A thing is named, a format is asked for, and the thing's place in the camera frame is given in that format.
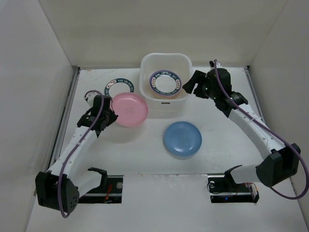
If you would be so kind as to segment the pink plate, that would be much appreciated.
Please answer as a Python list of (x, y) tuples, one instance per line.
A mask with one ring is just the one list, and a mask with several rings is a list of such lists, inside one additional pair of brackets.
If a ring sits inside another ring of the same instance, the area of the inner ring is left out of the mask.
[(112, 100), (112, 109), (118, 115), (116, 122), (124, 127), (136, 127), (148, 116), (146, 101), (135, 93), (120, 93)]
[(170, 93), (157, 93), (157, 92), (151, 92), (151, 95), (156, 97), (156, 98), (159, 98), (159, 99), (173, 99), (173, 98), (176, 98), (178, 95), (179, 95), (179, 92), (177, 93), (174, 93), (174, 94), (170, 94)]

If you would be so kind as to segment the cream plate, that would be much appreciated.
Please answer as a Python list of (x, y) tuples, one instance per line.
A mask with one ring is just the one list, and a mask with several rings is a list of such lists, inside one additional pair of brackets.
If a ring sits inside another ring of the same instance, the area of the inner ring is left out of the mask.
[(177, 98), (177, 97), (178, 97), (177, 95), (173, 95), (173, 96), (162, 96), (162, 95), (156, 95), (156, 94), (154, 94), (154, 98), (163, 99), (163, 100), (171, 100), (171, 99), (175, 99), (175, 98)]

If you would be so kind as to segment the blue plate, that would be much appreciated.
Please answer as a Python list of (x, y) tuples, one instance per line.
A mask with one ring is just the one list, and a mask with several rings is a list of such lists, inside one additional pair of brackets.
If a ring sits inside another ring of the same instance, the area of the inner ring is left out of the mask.
[(202, 134), (192, 123), (177, 121), (164, 131), (163, 142), (167, 151), (176, 159), (193, 157), (202, 146)]

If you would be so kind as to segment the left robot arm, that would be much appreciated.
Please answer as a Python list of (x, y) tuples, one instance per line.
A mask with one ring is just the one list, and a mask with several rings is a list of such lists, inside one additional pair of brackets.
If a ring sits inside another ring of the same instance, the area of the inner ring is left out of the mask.
[(63, 218), (89, 191), (110, 190), (107, 171), (87, 164), (84, 158), (101, 132), (118, 116), (112, 108), (112, 97), (92, 90), (85, 93), (84, 99), (90, 108), (79, 119), (69, 144), (55, 163), (35, 178), (38, 204), (58, 210)]

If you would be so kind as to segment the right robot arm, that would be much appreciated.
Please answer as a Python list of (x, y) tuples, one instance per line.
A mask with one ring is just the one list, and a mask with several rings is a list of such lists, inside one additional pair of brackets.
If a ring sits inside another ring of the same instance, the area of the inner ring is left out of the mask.
[(195, 71), (183, 89), (196, 97), (212, 99), (217, 109), (247, 135), (263, 159), (259, 165), (238, 165), (225, 171), (227, 190), (235, 191), (245, 182), (272, 187), (297, 173), (299, 158), (293, 151), (299, 151), (299, 147), (296, 144), (288, 147), (268, 132), (247, 99), (232, 90), (231, 76), (226, 69), (212, 69), (208, 73)]

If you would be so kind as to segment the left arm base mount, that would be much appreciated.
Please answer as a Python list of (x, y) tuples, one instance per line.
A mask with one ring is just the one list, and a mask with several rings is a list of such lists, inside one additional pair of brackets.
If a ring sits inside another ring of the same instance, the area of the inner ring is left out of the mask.
[(110, 175), (107, 183), (93, 188), (79, 198), (81, 204), (120, 204), (122, 203), (123, 176)]

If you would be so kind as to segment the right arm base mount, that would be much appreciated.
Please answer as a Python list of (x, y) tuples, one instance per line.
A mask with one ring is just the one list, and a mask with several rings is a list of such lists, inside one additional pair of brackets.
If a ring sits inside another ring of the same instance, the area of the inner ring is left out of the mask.
[(211, 203), (257, 203), (260, 196), (256, 184), (236, 184), (224, 174), (210, 174), (207, 190)]

